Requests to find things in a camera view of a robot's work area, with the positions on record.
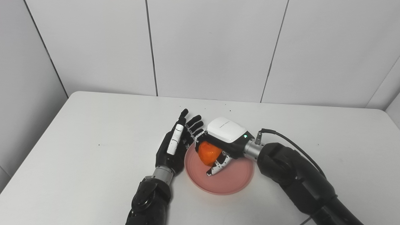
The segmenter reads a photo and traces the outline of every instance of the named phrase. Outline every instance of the silver metal cylinder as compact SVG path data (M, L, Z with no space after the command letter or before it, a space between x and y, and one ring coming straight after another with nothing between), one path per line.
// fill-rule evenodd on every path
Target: silver metal cylinder
M166 184L170 185L173 176L174 172L170 168L166 166L158 166L151 177L162 180Z
M260 143L257 145L255 141L256 140L254 139L250 139L250 141L245 145L243 153L244 157L257 162L258 155L260 154L261 149L264 147L264 144Z

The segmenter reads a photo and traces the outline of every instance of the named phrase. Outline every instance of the cable connector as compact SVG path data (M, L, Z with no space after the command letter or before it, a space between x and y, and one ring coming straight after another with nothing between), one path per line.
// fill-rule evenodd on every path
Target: cable connector
M261 138L262 138L262 133L259 131L257 133L256 141L254 142L254 144L256 144L256 145L261 144Z

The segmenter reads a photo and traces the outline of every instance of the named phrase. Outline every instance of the black cable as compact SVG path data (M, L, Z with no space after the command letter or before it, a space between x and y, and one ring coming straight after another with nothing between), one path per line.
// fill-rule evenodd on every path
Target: black cable
M307 218L305 221L303 221L300 225L306 224L309 220L311 220L311 217Z
M299 150L314 166L315 168L317 168L317 170L322 174L322 176L325 176L324 172L322 171L321 167L318 166L318 164L303 150L301 149L298 145L296 145L296 143L294 143L292 140L290 140L289 138L287 138L285 135L274 131L274 130L270 130L270 129L264 129L262 128L260 131L260 133L269 133L269 134L274 134L274 135L278 135L281 138L285 139L287 142L289 142L290 144L292 144L295 148L297 148L297 150Z

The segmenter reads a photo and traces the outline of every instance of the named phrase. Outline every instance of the fingertip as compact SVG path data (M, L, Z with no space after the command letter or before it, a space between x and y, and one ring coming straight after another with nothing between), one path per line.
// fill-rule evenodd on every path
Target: fingertip
M188 113L189 113L189 110L186 108L180 113L179 117L185 117Z

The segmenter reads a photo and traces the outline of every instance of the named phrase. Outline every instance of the tile grout line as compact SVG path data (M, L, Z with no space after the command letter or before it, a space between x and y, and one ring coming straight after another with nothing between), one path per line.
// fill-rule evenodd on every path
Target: tile grout line
M7 174L7 176L9 176L10 177L10 179L11 179L11 175L10 174L8 174L8 172L5 170L5 169L3 169L3 167L2 166L0 166L0 169L1 170L3 170L6 174Z
M33 22L33 24L35 25L35 28L36 28L36 31L38 32L38 35L39 35L39 37L40 37L40 40L42 41L42 44L43 44L43 46L44 46L44 49L46 50L47 56L48 56L49 59L50 59L51 65L53 66L53 69L54 69L54 71L56 72L56 75L57 75L57 77L58 77L58 81L60 82L61 87L62 87L62 89L64 90L65 95L66 95L67 98L68 98L67 91L65 90L64 84L62 83L60 76L58 75L57 69L56 69L56 67L54 66L53 60L51 59L51 56L50 56L50 54L49 54L49 51L47 50L47 47L46 47L46 45L45 45L45 43L44 43L44 41L43 41L42 35L41 35L40 32L39 32L38 26L36 25L36 22L35 22L35 20L33 19L32 13L30 12L30 9L29 9L29 7L28 7L28 4L26 3L26 0L24 0L24 3L25 3L25 6L26 6L26 9L28 10L28 13L29 13L29 15L30 15L30 18L32 19L32 22Z
M280 28L279 28L279 32L278 32L278 37L276 38L275 48L274 48L274 52L272 53L271 63L270 63L270 67L269 67L269 69L268 69L267 78L265 79L264 89L262 90L260 103L262 103L262 98L264 97L265 87L267 86L268 77L270 76L271 67L272 67L272 62L274 61L274 56L275 56L275 52L276 52L276 47L278 46L279 36L280 36L280 32L282 31L282 26L283 26L283 21L285 20L286 11L288 10L289 1L290 1L290 0L288 0L288 2L286 3L285 12L283 13L282 23L280 24Z
M147 25L148 25L148 28L149 28L151 59L152 59L152 61L153 61L154 85L156 86L156 96L158 96L157 77L156 77L156 66L155 66L155 64L154 64L153 41L152 41L151 29L150 29L149 7L148 7L148 4L147 4L147 0L145 0L145 2L146 2Z
M379 88L382 86L383 82L386 80L386 77L388 77L388 75L390 74L390 72L392 71L393 67L396 65L396 63L399 61L400 56L397 57L396 61L394 62L394 64L392 65L392 67L390 68L389 72L386 74L385 78L383 78L382 82L380 83L380 85L378 86L378 88L375 90L375 92L373 93L373 95L371 96L370 100L367 102L367 104L364 106L364 108L366 108L368 106L368 104L371 102L372 98L374 97L374 95L376 94L376 92L379 90ZM385 111L387 109L387 107L389 107L389 105L386 105L386 107L383 109L383 111Z

